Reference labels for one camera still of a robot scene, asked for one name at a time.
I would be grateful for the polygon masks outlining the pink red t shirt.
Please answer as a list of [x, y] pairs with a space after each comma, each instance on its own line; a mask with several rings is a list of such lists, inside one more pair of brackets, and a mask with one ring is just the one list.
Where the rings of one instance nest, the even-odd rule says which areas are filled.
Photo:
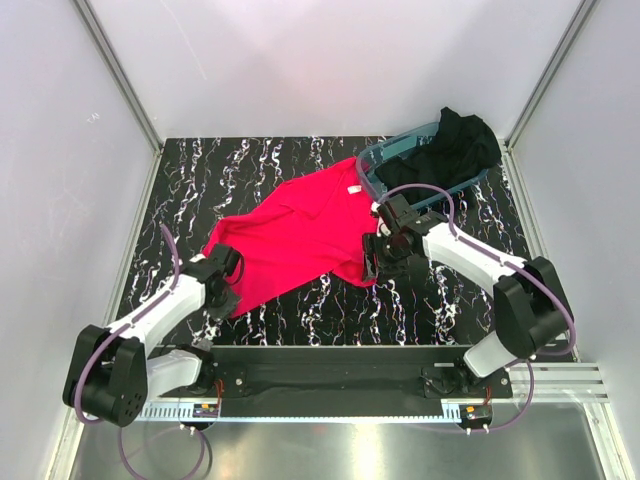
[[362, 189], [354, 157], [280, 184], [245, 215], [217, 222], [204, 247], [217, 244], [244, 258], [244, 272], [232, 287], [242, 315], [324, 274], [357, 286], [364, 279], [362, 237], [374, 233], [372, 199]]

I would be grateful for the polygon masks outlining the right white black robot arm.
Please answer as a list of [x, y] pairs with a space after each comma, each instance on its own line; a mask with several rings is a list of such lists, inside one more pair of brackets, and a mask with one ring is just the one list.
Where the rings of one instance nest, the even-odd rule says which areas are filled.
[[559, 335], [575, 334], [568, 301], [554, 265], [500, 252], [437, 212], [419, 213], [401, 195], [373, 203], [378, 222], [363, 237], [364, 279], [391, 278], [412, 257], [447, 266], [474, 282], [493, 301], [494, 329], [450, 367], [427, 367], [425, 391], [439, 398], [476, 396], [505, 368], [539, 354]]

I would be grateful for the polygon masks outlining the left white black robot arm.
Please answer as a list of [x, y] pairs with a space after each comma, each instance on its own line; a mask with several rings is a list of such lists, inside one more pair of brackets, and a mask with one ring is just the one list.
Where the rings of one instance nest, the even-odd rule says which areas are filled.
[[86, 424], [130, 425], [145, 404], [185, 388], [196, 396], [215, 386], [213, 354], [182, 345], [155, 355], [164, 337], [192, 313], [206, 308], [229, 317], [240, 298], [232, 287], [244, 272], [236, 249], [217, 244], [175, 270], [167, 284], [107, 327], [86, 326], [77, 336], [63, 387], [63, 403]]

